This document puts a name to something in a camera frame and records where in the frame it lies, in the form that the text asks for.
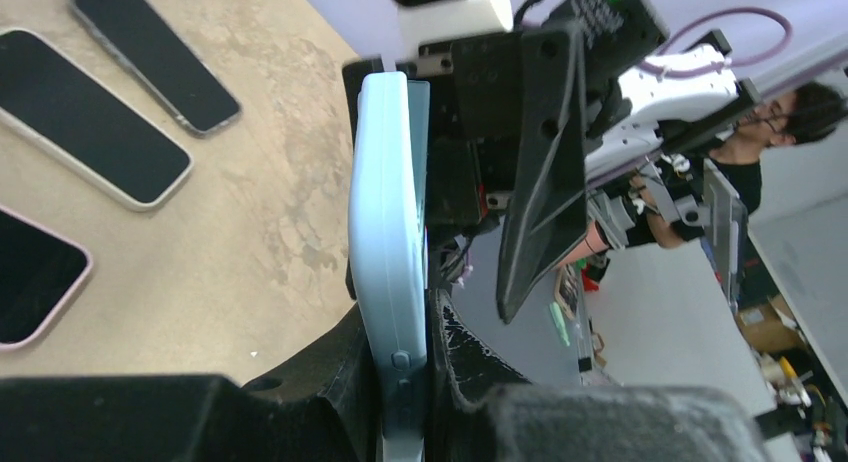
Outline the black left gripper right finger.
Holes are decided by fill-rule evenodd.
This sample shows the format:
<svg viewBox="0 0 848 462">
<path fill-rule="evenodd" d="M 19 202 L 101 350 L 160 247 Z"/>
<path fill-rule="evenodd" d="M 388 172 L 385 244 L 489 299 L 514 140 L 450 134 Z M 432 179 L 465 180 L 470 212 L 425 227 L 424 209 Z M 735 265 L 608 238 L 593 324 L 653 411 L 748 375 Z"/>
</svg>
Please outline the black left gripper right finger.
<svg viewBox="0 0 848 462">
<path fill-rule="evenodd" d="M 530 383 L 430 296 L 438 380 L 430 461 L 768 461 L 760 432 L 708 387 Z"/>
</svg>

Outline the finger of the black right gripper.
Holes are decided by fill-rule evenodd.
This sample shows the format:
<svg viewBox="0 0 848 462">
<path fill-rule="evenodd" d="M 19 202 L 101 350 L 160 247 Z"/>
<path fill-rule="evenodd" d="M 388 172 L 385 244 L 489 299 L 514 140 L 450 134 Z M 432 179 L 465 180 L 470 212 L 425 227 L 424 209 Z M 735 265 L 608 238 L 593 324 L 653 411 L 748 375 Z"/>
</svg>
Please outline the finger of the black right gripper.
<svg viewBox="0 0 848 462">
<path fill-rule="evenodd" d="M 535 285 L 584 237 L 586 127 L 580 23 L 522 32 L 522 124 L 498 257 L 496 304 L 509 324 Z"/>
<path fill-rule="evenodd" d="M 358 100 L 362 84 L 367 75 L 382 72 L 384 70 L 382 60 L 379 57 L 364 58 L 346 63 L 341 70 L 343 79 L 348 115 L 351 126 L 352 139 L 356 139 L 357 124 L 359 117 Z"/>
</svg>

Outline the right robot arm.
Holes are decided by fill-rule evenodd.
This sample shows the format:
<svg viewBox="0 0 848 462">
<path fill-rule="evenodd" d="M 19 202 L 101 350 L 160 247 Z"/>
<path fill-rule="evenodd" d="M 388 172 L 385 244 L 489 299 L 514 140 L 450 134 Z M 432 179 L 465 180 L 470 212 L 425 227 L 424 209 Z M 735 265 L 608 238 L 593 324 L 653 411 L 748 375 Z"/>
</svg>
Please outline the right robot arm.
<svg viewBox="0 0 848 462">
<path fill-rule="evenodd" d="M 365 326 L 425 326 L 426 233 L 501 215 L 510 322 L 573 249 L 607 180 L 693 148 L 758 101 L 712 33 L 662 55 L 648 0 L 566 0 L 525 28 L 510 0 L 395 0 L 404 57 L 345 66 L 355 136 L 349 265 Z"/>
</svg>

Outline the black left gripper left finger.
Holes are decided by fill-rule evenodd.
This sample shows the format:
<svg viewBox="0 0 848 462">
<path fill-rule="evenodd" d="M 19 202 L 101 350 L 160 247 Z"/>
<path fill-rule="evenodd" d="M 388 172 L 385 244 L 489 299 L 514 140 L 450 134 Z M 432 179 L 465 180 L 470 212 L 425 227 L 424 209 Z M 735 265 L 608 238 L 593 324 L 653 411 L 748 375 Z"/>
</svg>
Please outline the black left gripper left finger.
<svg viewBox="0 0 848 462">
<path fill-rule="evenodd" d="M 377 395 L 357 309 L 244 386 L 214 374 L 5 378 L 5 461 L 363 461 Z"/>
</svg>

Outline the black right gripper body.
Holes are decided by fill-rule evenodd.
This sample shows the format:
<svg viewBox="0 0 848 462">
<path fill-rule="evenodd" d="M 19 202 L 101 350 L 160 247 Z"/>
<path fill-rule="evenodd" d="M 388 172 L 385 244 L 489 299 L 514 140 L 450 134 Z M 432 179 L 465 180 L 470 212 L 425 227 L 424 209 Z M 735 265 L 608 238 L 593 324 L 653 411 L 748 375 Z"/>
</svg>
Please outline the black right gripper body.
<svg viewBox="0 0 848 462">
<path fill-rule="evenodd" d="M 565 0 L 536 27 L 457 38 L 421 46 L 408 74 L 432 85 L 431 159 L 425 220 L 454 236 L 491 213 L 487 199 L 514 190 L 522 124 L 520 36 L 527 29 L 576 21 L 584 33 L 586 157 L 602 136 L 637 111 L 623 77 L 668 36 L 649 0 Z"/>
</svg>

